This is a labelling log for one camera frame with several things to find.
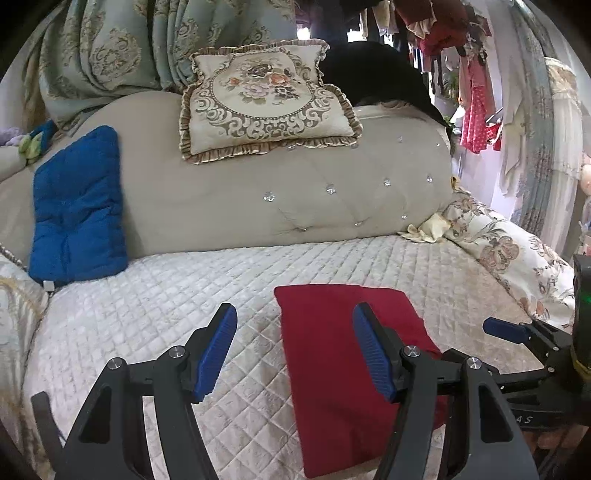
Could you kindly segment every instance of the red polka dot dress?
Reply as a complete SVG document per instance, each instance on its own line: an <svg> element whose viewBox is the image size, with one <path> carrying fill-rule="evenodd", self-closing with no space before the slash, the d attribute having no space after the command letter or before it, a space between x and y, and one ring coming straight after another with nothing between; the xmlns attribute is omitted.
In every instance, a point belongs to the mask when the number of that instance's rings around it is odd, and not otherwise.
<svg viewBox="0 0 591 480"><path fill-rule="evenodd" d="M486 149L486 78L485 69L472 59L468 65L468 75L472 85L470 105L464 115L462 140L460 144L474 153Z"/></svg>

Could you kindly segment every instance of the white curtain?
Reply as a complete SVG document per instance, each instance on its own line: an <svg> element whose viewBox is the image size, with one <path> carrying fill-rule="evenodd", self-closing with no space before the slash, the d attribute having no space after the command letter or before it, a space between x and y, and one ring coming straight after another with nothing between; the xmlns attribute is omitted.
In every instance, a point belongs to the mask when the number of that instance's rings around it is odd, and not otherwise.
<svg viewBox="0 0 591 480"><path fill-rule="evenodd" d="M583 156L583 124L576 76L556 59L546 58L554 105L554 164L550 200L541 240L561 253L573 216Z"/></svg>

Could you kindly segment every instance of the floral bedsheet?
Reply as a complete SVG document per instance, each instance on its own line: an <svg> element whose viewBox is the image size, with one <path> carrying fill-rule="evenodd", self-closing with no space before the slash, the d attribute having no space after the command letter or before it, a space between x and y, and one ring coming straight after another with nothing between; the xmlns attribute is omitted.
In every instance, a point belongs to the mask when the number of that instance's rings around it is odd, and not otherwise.
<svg viewBox="0 0 591 480"><path fill-rule="evenodd" d="M532 319L570 330L574 270L556 252L467 192L442 216L452 224L445 237L473 255Z"/></svg>

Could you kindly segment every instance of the red cloth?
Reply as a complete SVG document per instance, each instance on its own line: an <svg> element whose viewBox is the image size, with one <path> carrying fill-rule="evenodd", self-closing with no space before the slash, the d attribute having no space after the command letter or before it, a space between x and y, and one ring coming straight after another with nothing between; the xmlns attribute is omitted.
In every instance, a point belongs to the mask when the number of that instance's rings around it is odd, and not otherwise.
<svg viewBox="0 0 591 480"><path fill-rule="evenodd" d="M492 149L497 152L501 151L502 134L499 134L500 128L501 124L494 124L486 127L486 143L492 145Z"/></svg>
<svg viewBox="0 0 591 480"><path fill-rule="evenodd" d="M439 358L423 320L403 292L390 288L296 285L277 287L275 297L306 477L381 456L398 405L372 383L353 331L353 308L366 301L405 343ZM444 422L445 405L440 398L434 428Z"/></svg>
<svg viewBox="0 0 591 480"><path fill-rule="evenodd" d="M437 21L429 35L423 40L418 39L418 46L426 56L466 43L468 15L460 0L433 0L433 13Z"/></svg>
<svg viewBox="0 0 591 480"><path fill-rule="evenodd" d="M472 87L472 104L464 115L460 145L476 154L486 150L484 87Z"/></svg>
<svg viewBox="0 0 591 480"><path fill-rule="evenodd" d="M406 25L431 18L433 14L429 0L394 0L394 8Z"/></svg>

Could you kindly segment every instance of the quilted bedspread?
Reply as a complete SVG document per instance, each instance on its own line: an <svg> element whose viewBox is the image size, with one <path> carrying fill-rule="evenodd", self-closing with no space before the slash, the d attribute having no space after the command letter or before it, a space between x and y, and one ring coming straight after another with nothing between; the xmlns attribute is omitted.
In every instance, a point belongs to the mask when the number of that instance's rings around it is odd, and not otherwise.
<svg viewBox="0 0 591 480"><path fill-rule="evenodd" d="M24 397L45 390L67 434L109 358L156 358L205 326L222 302L238 311L238 331L213 393L194 406L222 479L303 479L300 441L280 335L276 286L343 283L406 292L442 350L455 347L503 372L538 368L521 345L487 337L482 322L528 316L469 254L448 240L416 244L399 236L288 247L154 255L102 280L73 283L51 299L37 332ZM168 478L154 407L145 398L156 479ZM34 424L30 405L27 422ZM443 445L435 432L426 478ZM376 463L331 478L370 479Z"/></svg>

